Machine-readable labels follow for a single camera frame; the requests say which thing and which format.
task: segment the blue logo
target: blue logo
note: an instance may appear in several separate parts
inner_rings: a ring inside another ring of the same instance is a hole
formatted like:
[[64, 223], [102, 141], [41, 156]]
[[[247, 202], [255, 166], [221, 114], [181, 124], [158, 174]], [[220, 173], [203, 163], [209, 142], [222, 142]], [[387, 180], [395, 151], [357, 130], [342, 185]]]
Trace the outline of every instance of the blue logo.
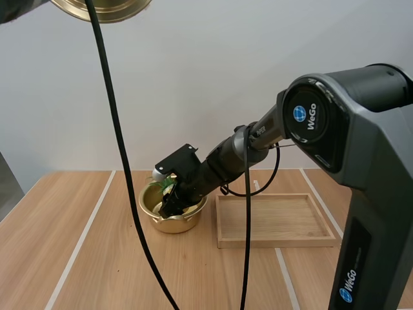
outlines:
[[305, 112], [305, 108], [302, 107], [301, 105], [296, 106], [292, 114], [294, 115], [294, 119], [299, 123], [304, 122], [307, 116], [307, 112]]
[[353, 301], [351, 294], [346, 289], [340, 289], [340, 296], [345, 302], [351, 303]]

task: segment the cable clip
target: cable clip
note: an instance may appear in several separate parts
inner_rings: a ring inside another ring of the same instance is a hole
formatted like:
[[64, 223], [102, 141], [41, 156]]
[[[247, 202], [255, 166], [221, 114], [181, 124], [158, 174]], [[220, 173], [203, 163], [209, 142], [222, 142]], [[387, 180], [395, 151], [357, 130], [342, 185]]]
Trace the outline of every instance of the cable clip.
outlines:
[[225, 196], [229, 194], [229, 192], [228, 192], [228, 185], [221, 186], [219, 189], [221, 190], [221, 192], [222, 192]]

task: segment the white wall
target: white wall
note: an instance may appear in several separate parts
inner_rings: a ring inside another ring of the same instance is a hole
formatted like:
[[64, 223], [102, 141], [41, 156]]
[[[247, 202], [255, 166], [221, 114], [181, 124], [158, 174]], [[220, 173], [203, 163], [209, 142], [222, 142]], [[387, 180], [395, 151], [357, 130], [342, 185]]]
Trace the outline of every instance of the white wall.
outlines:
[[[413, 72], [412, 12], [410, 0], [153, 0], [104, 25], [132, 168], [186, 142], [203, 159], [302, 74]], [[90, 24], [47, 4], [0, 26], [0, 104], [0, 151], [24, 191], [53, 170], [121, 169]], [[314, 166], [295, 147], [281, 155]]]

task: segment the wooden tray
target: wooden tray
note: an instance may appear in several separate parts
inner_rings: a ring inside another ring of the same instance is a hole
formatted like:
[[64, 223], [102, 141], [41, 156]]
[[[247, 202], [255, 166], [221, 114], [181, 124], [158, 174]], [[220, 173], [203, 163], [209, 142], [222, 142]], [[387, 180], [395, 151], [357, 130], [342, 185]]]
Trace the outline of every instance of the wooden tray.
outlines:
[[[251, 202], [251, 247], [339, 244], [309, 194], [260, 194]], [[245, 198], [217, 195], [216, 211], [218, 247], [245, 247]]]

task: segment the white stripe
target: white stripe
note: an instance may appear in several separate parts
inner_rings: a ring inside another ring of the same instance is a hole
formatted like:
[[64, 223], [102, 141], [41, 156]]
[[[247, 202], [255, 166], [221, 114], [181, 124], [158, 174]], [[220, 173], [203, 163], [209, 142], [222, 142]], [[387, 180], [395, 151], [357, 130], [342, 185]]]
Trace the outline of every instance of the white stripe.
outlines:
[[2, 222], [7, 218], [7, 216], [10, 215], [10, 213], [12, 213], [14, 210], [17, 209], [17, 206], [23, 201], [23, 199], [27, 196], [27, 194], [28, 194], [32, 189], [34, 189], [34, 187], [40, 182], [41, 179], [42, 179], [42, 178], [38, 179], [38, 181], [33, 185], [33, 187], [28, 190], [28, 192], [20, 199], [20, 201], [17, 203], [17, 205], [15, 205], [14, 208], [13, 208], [12, 210], [10, 210], [9, 213], [7, 213], [7, 215], [1, 220], [0, 223], [2, 223]]
[[284, 257], [283, 257], [283, 253], [281, 252], [281, 249], [276, 249], [276, 254], [277, 254], [279, 266], [281, 268], [281, 272], [283, 273], [285, 285], [287, 286], [288, 294], [290, 295], [292, 308], [293, 310], [299, 310], [299, 303], [298, 303], [297, 295], [294, 290], [294, 286], [292, 286], [290, 274], [288, 273], [287, 266], [285, 265]]
[[259, 190], [259, 184], [258, 184], [257, 180], [254, 180], [254, 185], [256, 186], [256, 191], [258, 191]]
[[330, 210], [327, 208], [327, 206], [325, 205], [324, 201], [321, 199], [321, 196], [318, 194], [316, 188], [313, 186], [313, 184], [311, 183], [310, 179], [308, 178], [308, 176], [305, 174], [305, 171], [303, 168], [299, 169], [301, 174], [303, 175], [303, 178], [307, 181], [308, 186], [311, 188], [314, 196], [317, 198], [318, 202], [320, 203], [320, 205], [322, 206], [322, 208], [324, 209], [325, 213], [328, 216], [328, 219], [331, 221], [331, 223], [333, 224], [334, 228], [336, 229], [336, 231], [338, 232], [338, 234], [340, 235], [341, 239], [343, 239], [343, 231], [341, 230], [340, 226], [337, 224], [336, 220], [334, 219], [333, 215], [331, 214]]
[[107, 193], [107, 191], [109, 189], [109, 186], [110, 186], [110, 184], [111, 184], [111, 182], [112, 182], [112, 180], [115, 176], [115, 173], [116, 173], [116, 171], [113, 170], [112, 173], [110, 174], [109, 179], [106, 183], [106, 186], [103, 189], [103, 192], [102, 192], [101, 196], [99, 197], [99, 200], [96, 203], [95, 209], [93, 209], [93, 212], [91, 213], [91, 215], [89, 217], [89, 220], [86, 223], [85, 228], [83, 229], [82, 234], [80, 235], [79, 241], [77, 241], [75, 249], [73, 250], [73, 253], [72, 253], [71, 257], [69, 258], [69, 261], [67, 262], [66, 268], [63, 271], [63, 273], [62, 273], [62, 275], [61, 275], [61, 277], [60, 277], [60, 279], [59, 279], [59, 281], [58, 281], [58, 283], [57, 283], [57, 285], [56, 285], [56, 287], [55, 287], [55, 289], [54, 289], [54, 291], [53, 291], [53, 293], [52, 293], [52, 295], [51, 295], [51, 297], [50, 297], [50, 299], [49, 299], [49, 301], [48, 301], [48, 303], [45, 307], [45, 310], [52, 310], [53, 305], [54, 305], [57, 297], [59, 296], [60, 290], [62, 290], [63, 284], [65, 284], [66, 278], [67, 278], [67, 276], [68, 276], [68, 274], [69, 274], [69, 272], [70, 272], [70, 270], [73, 266], [73, 263], [75, 262], [76, 256], [79, 254], [80, 248], [81, 248], [84, 240], [86, 239], [86, 235], [89, 232], [90, 226], [92, 226], [93, 220], [95, 219], [95, 216], [96, 216], [97, 212], [99, 211], [99, 208], [102, 204], [102, 201], [106, 196], [106, 193]]

